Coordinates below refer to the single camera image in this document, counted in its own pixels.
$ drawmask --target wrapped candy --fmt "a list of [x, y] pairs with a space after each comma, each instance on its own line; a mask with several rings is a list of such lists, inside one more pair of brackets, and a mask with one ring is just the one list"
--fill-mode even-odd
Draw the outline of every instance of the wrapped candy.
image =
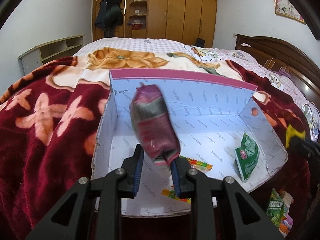
[[142, 84], [137, 88], [130, 104], [130, 116], [144, 151], [156, 165], [170, 166], [180, 154], [180, 143], [170, 122], [163, 95], [156, 85]]
[[259, 160], [260, 151], [257, 143], [244, 133], [241, 145], [236, 149], [236, 163], [238, 164], [241, 179], [246, 182]]
[[293, 202], [293, 197], [288, 192], [281, 190], [278, 194], [272, 189], [266, 214], [284, 237], [289, 234], [293, 225], [293, 219], [289, 216], [289, 208]]

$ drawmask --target cardboard box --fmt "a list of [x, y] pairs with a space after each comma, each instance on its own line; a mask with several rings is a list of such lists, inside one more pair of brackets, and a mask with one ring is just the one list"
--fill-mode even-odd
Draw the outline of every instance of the cardboard box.
[[[180, 141], [180, 155], [211, 164], [207, 176], [216, 179], [233, 176], [251, 192], [286, 163], [284, 146], [252, 99], [256, 86], [191, 71], [122, 69], [110, 71], [111, 93], [98, 129], [92, 179], [104, 177], [133, 155], [138, 141], [132, 129], [129, 105], [141, 83], [159, 86]], [[258, 164], [246, 183], [242, 183], [235, 162], [235, 149], [244, 132], [260, 149]], [[168, 216], [190, 211], [188, 202], [161, 194], [164, 189], [173, 190], [172, 181], [161, 178], [157, 169], [145, 154], [138, 195], [135, 199], [122, 200], [123, 215]]]

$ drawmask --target white wall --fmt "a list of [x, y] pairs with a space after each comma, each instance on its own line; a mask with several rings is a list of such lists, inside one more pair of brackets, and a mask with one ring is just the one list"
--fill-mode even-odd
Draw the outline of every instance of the white wall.
[[234, 49], [233, 33], [285, 40], [320, 67], [320, 41], [307, 25], [276, 15], [274, 0], [218, 0], [213, 47]]
[[56, 39], [92, 42], [92, 0], [23, 0], [0, 30], [0, 94], [22, 77], [18, 56]]

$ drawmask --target picture frame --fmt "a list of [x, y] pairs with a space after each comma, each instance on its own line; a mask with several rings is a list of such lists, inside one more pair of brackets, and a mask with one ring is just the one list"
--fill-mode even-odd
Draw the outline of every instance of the picture frame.
[[289, 2], [289, 0], [275, 0], [275, 13], [283, 17], [306, 24], [299, 12]]

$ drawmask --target open shelf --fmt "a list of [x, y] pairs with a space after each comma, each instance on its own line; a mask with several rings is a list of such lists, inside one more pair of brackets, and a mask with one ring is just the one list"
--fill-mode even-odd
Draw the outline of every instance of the open shelf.
[[138, 18], [138, 17], [146, 17], [146, 16], [147, 16], [146, 14], [134, 14], [134, 15], [129, 16], [129, 18], [133, 18], [133, 17]]
[[67, 37], [33, 47], [18, 57], [20, 70], [26, 75], [52, 60], [74, 55], [83, 46], [83, 36]]
[[59, 51], [59, 52], [54, 53], [54, 54], [52, 54], [52, 55], [50, 55], [50, 56], [48, 56], [48, 57], [43, 58], [43, 59], [42, 59], [42, 61], [46, 61], [46, 60], [47, 60], [47, 59], [49, 59], [49, 58], [55, 57], [55, 56], [57, 56], [57, 55], [59, 55], [59, 54], [61, 54], [61, 53], [65, 52], [65, 51], [68, 51], [68, 50], [70, 50], [70, 49], [74, 49], [74, 48], [76, 48], [76, 47], [80, 47], [80, 46], [82, 46], [82, 44], [79, 44], [79, 45], [73, 45], [73, 46], [67, 47], [66, 49], [64, 49], [64, 50], [62, 50], [62, 51]]
[[147, 1], [136, 1], [136, 2], [132, 2], [130, 3], [130, 5], [143, 5], [143, 4], [147, 4]]

